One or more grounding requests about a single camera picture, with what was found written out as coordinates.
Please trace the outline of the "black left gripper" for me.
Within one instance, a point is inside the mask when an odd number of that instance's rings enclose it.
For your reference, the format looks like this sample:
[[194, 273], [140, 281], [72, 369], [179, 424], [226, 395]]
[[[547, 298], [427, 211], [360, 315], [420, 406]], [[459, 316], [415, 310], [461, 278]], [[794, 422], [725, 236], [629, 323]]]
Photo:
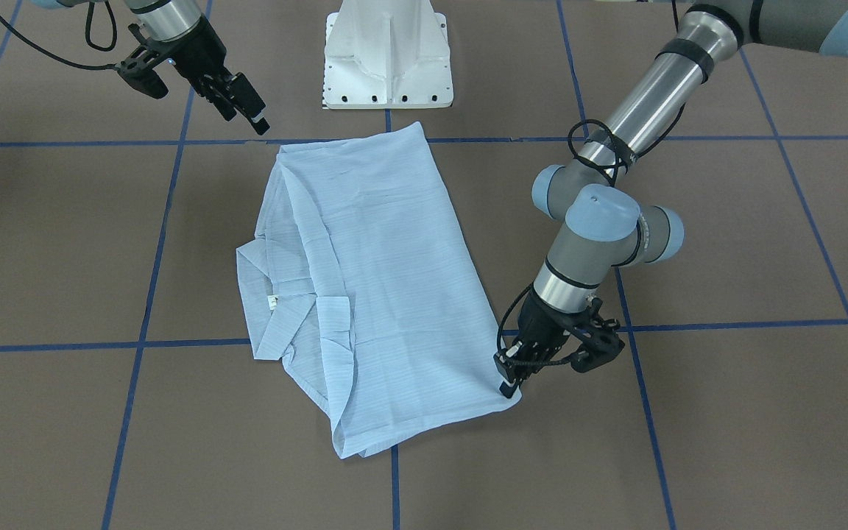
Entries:
[[[502, 338], [505, 321], [516, 304], [522, 306], [517, 318], [514, 342], [507, 346]], [[515, 393], [529, 376], [542, 368], [570, 365], [579, 370], [579, 351], [556, 360], [554, 356], [579, 326], [579, 312], [562, 312], [545, 304], [532, 286], [527, 286], [509, 306], [499, 322], [498, 352], [495, 366], [503, 377], [499, 392], [506, 399], [515, 399]]]

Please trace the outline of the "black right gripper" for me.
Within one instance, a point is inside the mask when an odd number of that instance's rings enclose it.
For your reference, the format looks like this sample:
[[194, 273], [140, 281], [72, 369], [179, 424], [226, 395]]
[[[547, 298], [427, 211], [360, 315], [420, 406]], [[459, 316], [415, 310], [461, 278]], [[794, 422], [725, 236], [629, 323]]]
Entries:
[[269, 130], [264, 117], [266, 104], [241, 71], [233, 74], [225, 66], [227, 50], [208, 19], [176, 41], [171, 59], [175, 70], [193, 91], [219, 111], [238, 111], [257, 135]]

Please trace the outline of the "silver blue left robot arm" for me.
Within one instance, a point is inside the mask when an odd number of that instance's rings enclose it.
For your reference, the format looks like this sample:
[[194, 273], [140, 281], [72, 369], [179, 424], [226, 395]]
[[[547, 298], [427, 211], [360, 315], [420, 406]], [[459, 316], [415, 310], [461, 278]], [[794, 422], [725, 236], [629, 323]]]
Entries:
[[601, 284], [613, 269], [672, 258], [685, 228], [672, 209], [642, 205], [621, 184], [716, 68], [749, 44], [848, 57], [848, 1], [694, 1], [616, 110], [568, 131], [571, 160], [539, 172], [531, 188], [533, 205], [561, 228], [512, 302], [515, 338], [494, 356], [505, 398], [545, 367], [589, 372], [623, 351], [619, 322], [601, 314]]

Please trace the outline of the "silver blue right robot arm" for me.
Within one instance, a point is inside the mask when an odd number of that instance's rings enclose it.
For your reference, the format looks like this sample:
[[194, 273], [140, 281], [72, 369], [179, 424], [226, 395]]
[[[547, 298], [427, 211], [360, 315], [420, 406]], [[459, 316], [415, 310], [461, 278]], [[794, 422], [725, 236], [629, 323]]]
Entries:
[[227, 50], [214, 26], [195, 1], [127, 1], [137, 17], [128, 30], [138, 46], [123, 60], [107, 65], [84, 65], [65, 60], [24, 36], [24, 43], [44, 56], [86, 71], [115, 71], [138, 93], [162, 99], [169, 90], [155, 73], [162, 63], [171, 63], [192, 90], [209, 101], [226, 121], [245, 118], [256, 134], [269, 130], [264, 117], [266, 104], [241, 71], [226, 66]]

